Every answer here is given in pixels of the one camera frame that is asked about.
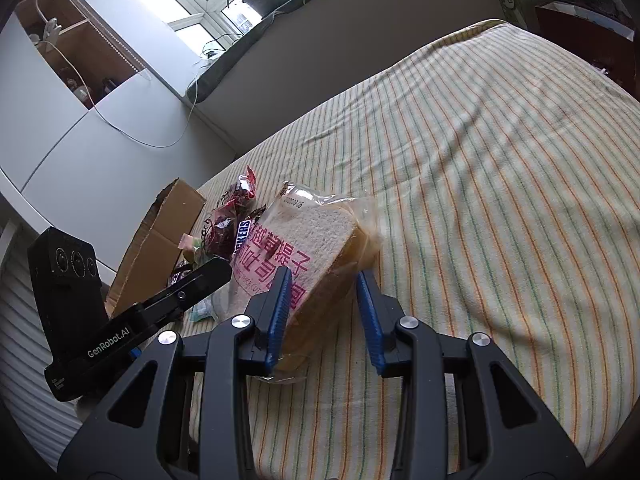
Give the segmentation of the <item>red nut cake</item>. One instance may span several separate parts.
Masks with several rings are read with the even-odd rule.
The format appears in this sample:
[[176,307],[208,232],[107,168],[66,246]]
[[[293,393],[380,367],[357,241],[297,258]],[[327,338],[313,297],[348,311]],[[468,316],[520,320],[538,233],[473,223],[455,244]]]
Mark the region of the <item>red nut cake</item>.
[[236,253],[240,229],[245,222],[256,221],[266,210],[256,205],[257,178],[250,166],[222,194],[206,217],[202,230],[202,248],[207,258],[231,260]]

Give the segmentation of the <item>Snickers bar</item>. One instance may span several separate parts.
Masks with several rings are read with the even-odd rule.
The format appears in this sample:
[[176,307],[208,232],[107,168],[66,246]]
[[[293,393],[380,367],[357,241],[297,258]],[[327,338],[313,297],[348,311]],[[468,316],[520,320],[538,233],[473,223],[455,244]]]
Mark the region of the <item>Snickers bar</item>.
[[253,224],[254,224],[253,219],[245,219],[239,223],[238,229],[236,230],[236,237],[234,241],[231,259],[235,258],[235,256],[241,250],[242,246],[250,237],[250,231],[253,229]]

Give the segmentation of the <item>bagged white bread slices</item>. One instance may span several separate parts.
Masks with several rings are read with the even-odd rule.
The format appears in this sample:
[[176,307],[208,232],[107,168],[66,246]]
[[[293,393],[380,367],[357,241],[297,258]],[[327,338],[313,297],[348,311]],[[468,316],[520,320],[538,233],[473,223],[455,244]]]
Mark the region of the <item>bagged white bread slices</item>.
[[213,294],[221,322],[266,292],[277,268],[292,273],[291,307],[281,356],[268,376],[301,382],[310,358],[352,304],[356,275],[381,246],[378,208],[371,196],[324,195],[286,182],[232,259],[232,278]]

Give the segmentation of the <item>brown cardboard box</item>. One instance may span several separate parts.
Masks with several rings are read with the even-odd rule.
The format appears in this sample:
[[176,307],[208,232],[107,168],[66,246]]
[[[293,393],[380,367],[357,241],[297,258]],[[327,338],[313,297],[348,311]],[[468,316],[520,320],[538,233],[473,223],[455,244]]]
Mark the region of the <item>brown cardboard box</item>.
[[178,261],[178,244],[198,220],[205,198],[181,179],[163,188],[134,233],[106,296],[114,318],[163,290]]

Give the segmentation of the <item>small green pink snack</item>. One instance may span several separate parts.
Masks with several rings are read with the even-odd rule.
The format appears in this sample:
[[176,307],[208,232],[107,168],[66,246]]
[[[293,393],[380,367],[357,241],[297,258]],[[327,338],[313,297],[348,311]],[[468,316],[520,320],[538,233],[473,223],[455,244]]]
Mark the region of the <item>small green pink snack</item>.
[[190,234],[183,234],[178,244],[180,252],[182,252],[183,259],[187,262],[194,263],[198,252],[202,248],[202,240],[199,237],[192,236]]

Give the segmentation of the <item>white cabinet with shelf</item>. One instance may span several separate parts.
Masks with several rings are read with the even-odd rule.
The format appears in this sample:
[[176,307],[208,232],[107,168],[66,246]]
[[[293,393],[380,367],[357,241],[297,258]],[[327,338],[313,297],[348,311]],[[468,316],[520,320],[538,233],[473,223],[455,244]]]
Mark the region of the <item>white cabinet with shelf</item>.
[[35,231],[90,243],[110,276],[157,194],[198,188],[233,148],[184,96],[198,56],[137,0],[85,0],[143,70],[89,110],[37,52],[17,18],[1,34],[1,193]]

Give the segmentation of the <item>striped tablecloth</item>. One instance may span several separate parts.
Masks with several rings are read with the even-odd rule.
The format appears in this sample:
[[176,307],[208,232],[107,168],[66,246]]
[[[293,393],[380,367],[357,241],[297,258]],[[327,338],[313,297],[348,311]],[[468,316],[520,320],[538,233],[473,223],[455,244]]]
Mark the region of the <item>striped tablecloth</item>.
[[511,24],[443,36],[317,106],[244,169],[370,197],[387,295],[439,333],[495,339],[593,464],[639,397],[639,103]]

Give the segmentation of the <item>dark red box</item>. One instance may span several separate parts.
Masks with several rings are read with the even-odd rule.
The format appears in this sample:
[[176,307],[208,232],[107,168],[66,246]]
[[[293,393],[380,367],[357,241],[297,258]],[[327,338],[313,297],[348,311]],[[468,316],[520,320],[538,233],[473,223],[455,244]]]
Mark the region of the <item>dark red box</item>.
[[536,6],[540,34],[637,93],[636,31],[581,6],[553,1]]

